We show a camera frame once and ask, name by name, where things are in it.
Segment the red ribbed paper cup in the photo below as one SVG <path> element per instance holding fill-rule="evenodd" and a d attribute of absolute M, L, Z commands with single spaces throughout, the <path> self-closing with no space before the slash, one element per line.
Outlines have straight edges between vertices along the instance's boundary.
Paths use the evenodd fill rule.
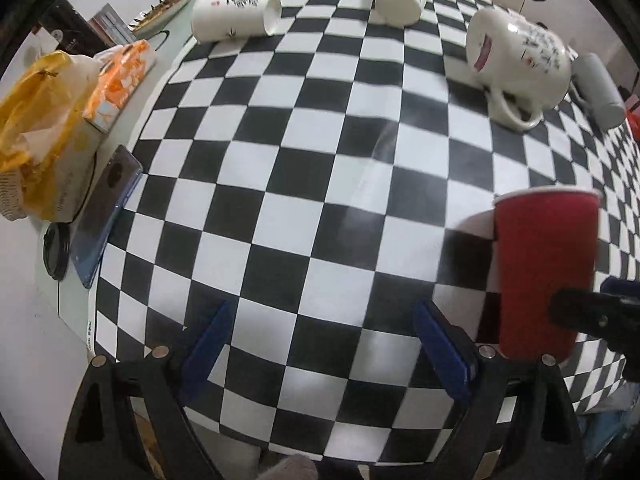
<path fill-rule="evenodd" d="M 602 195 L 578 186 L 529 188 L 494 201 L 501 287 L 499 347 L 509 359 L 565 361 L 577 333 L 550 320 L 561 289 L 588 290 L 597 259 Z"/>

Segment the white printed cup lying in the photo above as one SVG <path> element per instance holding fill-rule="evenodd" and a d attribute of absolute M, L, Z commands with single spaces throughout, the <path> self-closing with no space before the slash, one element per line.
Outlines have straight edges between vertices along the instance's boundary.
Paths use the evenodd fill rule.
<path fill-rule="evenodd" d="M 199 44 L 270 37 L 281 16 L 281 0 L 196 0 L 191 32 Z"/>

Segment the black round lid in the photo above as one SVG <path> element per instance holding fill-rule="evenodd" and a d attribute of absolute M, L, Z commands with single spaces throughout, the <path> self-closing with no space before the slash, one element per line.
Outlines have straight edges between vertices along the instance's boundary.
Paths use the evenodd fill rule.
<path fill-rule="evenodd" d="M 65 278 L 70 260 L 70 225 L 56 222 L 43 235 L 43 264 L 50 278 L 60 282 Z"/>

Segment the grey cylindrical bottle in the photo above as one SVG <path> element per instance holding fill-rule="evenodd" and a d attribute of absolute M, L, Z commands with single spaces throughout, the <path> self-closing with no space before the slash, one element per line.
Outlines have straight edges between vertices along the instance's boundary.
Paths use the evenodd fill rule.
<path fill-rule="evenodd" d="M 601 130 L 608 131 L 623 125 L 626 119 L 624 101 L 596 54 L 579 55 L 574 59 L 570 91 Z"/>

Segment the dark blue smartphone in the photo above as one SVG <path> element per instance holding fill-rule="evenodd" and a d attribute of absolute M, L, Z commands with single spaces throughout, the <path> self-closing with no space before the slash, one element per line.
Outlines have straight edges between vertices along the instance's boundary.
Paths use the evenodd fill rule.
<path fill-rule="evenodd" d="M 70 245 L 70 260 L 82 286 L 89 289 L 111 230 L 142 175 L 142 165 L 119 145 L 96 181 Z"/>

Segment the checkered black white tablecloth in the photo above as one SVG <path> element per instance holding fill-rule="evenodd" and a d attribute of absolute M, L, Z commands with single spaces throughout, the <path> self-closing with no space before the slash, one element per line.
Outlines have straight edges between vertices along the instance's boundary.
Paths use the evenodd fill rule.
<path fill-rule="evenodd" d="M 431 299 L 491 344 L 498 195 L 602 193 L 596 278 L 639 274 L 638 148 L 571 100 L 517 134 L 488 116 L 463 45 L 486 0 L 427 0 L 407 29 L 372 0 L 281 0 L 277 32 L 189 44 L 145 114 L 144 170 L 105 248 L 93 349 L 170 346 L 221 304 L 229 341 L 186 411 L 281 453 L 432 460 L 454 404 L 414 334 Z"/>

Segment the yellow plastic bag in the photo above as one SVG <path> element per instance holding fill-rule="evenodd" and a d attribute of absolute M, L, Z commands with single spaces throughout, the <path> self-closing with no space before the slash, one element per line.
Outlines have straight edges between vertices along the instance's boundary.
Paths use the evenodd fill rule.
<path fill-rule="evenodd" d="M 89 185 L 103 133 L 84 111 L 101 64 L 54 51 L 36 61 L 1 102 L 1 214 L 70 222 Z"/>

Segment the large white printed mug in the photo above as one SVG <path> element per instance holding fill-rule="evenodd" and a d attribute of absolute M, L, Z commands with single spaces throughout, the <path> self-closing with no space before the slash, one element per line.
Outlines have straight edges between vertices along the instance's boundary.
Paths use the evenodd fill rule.
<path fill-rule="evenodd" d="M 514 131 L 535 128 L 570 86 L 572 61 L 563 40 L 501 9 L 484 8 L 472 16 L 465 53 L 488 91 L 490 118 Z"/>

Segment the orange tissue pack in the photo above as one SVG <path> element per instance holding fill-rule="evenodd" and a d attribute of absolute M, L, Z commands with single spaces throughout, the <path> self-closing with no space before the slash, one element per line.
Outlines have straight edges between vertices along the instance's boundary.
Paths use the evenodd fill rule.
<path fill-rule="evenodd" d="M 156 52 L 149 41 L 142 39 L 124 46 L 118 44 L 94 58 L 101 63 L 101 69 L 82 117 L 107 134 L 155 65 Z"/>

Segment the plate with food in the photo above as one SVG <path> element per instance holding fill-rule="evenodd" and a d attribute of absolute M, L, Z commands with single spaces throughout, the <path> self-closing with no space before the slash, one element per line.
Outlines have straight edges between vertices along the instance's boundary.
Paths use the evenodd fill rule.
<path fill-rule="evenodd" d="M 149 8 L 141 11 L 129 23 L 134 36 L 141 37 L 147 32 L 162 27 L 176 15 L 190 0 L 158 0 Z"/>

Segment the black box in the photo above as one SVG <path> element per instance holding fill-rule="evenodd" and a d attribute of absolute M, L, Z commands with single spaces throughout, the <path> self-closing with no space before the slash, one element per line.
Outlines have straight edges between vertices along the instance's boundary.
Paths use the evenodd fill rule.
<path fill-rule="evenodd" d="M 68 0 L 55 0 L 38 23 L 58 42 L 58 48 L 68 54 L 92 58 L 110 47 Z"/>

